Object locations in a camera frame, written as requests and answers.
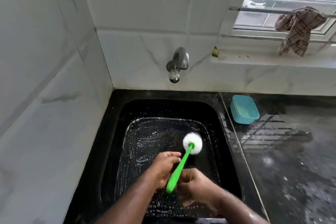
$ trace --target blue plastic container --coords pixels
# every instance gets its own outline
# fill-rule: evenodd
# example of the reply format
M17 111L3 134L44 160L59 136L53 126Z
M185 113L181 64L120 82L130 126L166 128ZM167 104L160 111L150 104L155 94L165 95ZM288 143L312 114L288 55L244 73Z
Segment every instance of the blue plastic container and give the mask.
M231 112L235 122L251 124L259 119L259 112L253 99L249 96L234 95L231 100Z

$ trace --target checkered dish towel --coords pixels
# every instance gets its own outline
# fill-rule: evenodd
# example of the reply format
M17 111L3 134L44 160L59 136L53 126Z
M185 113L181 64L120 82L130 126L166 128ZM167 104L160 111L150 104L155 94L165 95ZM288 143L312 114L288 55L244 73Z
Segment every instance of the checkered dish towel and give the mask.
M297 55L302 57L308 48L310 32L325 23L327 18L310 6L293 10L293 12L294 14L280 15L275 23L276 31L289 31L278 53L281 55L292 48Z

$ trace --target faucet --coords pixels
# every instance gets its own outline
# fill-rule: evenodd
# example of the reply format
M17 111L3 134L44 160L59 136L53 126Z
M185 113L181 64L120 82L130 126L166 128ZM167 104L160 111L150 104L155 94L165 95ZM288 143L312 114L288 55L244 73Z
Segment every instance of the faucet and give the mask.
M189 67L189 55L184 47L178 47L174 52L173 59L169 61L166 68L169 72L169 79L172 83L180 80L180 71Z

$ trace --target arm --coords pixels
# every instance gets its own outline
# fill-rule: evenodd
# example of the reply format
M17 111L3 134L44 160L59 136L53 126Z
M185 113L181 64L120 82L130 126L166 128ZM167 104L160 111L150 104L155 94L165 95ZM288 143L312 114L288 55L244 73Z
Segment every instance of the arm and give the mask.
M179 152L161 152L135 184L95 224L140 224L156 189L164 188Z
M218 211L230 224L269 224L239 198L220 188L199 170L184 169L178 192L183 206L197 201Z

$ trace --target green cleaning brush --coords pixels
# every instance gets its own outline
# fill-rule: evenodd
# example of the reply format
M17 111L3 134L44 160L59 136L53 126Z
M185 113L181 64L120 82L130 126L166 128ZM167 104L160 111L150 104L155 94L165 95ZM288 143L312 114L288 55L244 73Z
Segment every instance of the green cleaning brush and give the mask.
M189 154L196 155L202 150L202 138L197 133L188 133L183 138L183 147L186 153L167 183L166 191L169 194L173 192Z

